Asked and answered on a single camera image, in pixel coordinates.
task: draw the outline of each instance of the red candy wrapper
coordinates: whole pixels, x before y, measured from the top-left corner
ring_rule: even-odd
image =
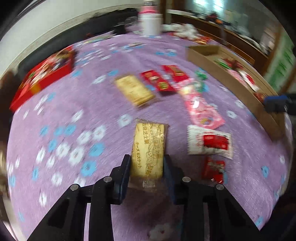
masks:
[[[176,65],[163,65],[163,70],[172,76],[172,79],[175,82],[189,79],[189,76],[180,70]]]
[[[216,149],[228,149],[228,140],[226,137],[217,135],[204,135],[204,146]]]
[[[223,173],[225,172],[224,161],[213,161],[208,156],[205,159],[205,166],[202,172],[202,179],[212,180],[223,184]]]
[[[141,76],[158,91],[175,91],[174,88],[154,70],[143,72]]]

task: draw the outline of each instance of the cardboard tray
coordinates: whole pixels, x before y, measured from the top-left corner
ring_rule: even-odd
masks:
[[[244,105],[257,118],[272,140],[277,140],[283,136],[285,129],[284,114],[267,113],[262,103],[253,95],[254,91],[249,86],[243,86],[214,60],[225,57],[237,60],[243,65],[244,70],[253,78],[257,86],[260,88],[260,92],[265,93],[268,96],[277,95],[274,89],[247,62],[229,49],[218,45],[190,46],[187,48],[186,53],[188,61],[201,67],[214,78],[219,80],[244,103]]]
[[[65,48],[65,50],[71,51],[73,48],[71,46]],[[53,71],[52,73],[45,76],[43,79],[39,80],[34,85],[24,85],[30,74],[37,69],[39,69],[43,63],[46,61],[42,61],[41,63],[37,64],[34,68],[32,68],[29,73],[25,76],[23,79],[20,87],[18,88],[15,96],[13,97],[13,100],[10,105],[10,110],[15,112],[23,103],[25,103],[28,99],[30,99],[33,95],[40,92],[53,82],[59,80],[60,78],[64,77],[65,75],[69,74],[73,70],[73,64],[74,64],[74,55],[72,54],[70,59],[66,62],[66,64],[57,70]]]

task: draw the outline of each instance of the purple tablecloth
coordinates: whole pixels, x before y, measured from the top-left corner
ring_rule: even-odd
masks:
[[[145,45],[121,48],[137,41]],[[118,75],[139,76],[151,69],[165,74],[161,65],[172,64],[194,77],[198,67],[185,58],[189,45],[192,42],[168,35],[156,39],[135,34],[75,44],[73,73],[15,113],[7,154],[9,190],[26,237],[71,184],[94,184],[121,163],[131,152],[135,118],[168,123],[166,153],[186,176],[200,179],[204,157],[187,154],[186,132],[192,123],[181,96],[159,96],[159,102],[137,109],[112,82]],[[250,111],[210,75],[203,96],[225,119],[217,130],[233,138],[233,160],[216,158],[226,162],[225,186],[261,228],[285,181],[287,152],[281,142],[271,142]],[[112,206],[114,238],[179,240],[181,216],[182,208],[173,206],[166,194],[129,189],[123,204]]]

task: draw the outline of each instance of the metal screw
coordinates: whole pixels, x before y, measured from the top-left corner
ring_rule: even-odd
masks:
[[[191,181],[191,178],[190,177],[183,177],[182,181],[185,183],[189,183]]]
[[[78,188],[79,188],[79,186],[78,186],[77,184],[73,184],[73,185],[70,186],[70,189],[71,189],[72,191],[75,191],[75,190],[77,190]]]
[[[112,181],[112,177],[110,177],[110,176],[107,176],[107,177],[104,177],[104,182],[106,182],[106,183],[109,183],[109,182],[111,182]]]
[[[224,189],[224,186],[223,186],[222,184],[217,184],[217,185],[216,185],[216,188],[217,188],[218,190],[223,190],[223,189]]]

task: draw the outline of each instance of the yellow snack package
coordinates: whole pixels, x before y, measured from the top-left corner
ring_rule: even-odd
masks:
[[[135,106],[142,106],[155,97],[134,75],[119,77],[115,80],[115,84],[124,96]]]
[[[155,188],[163,176],[167,124],[136,119],[131,154],[131,182],[138,188]]]

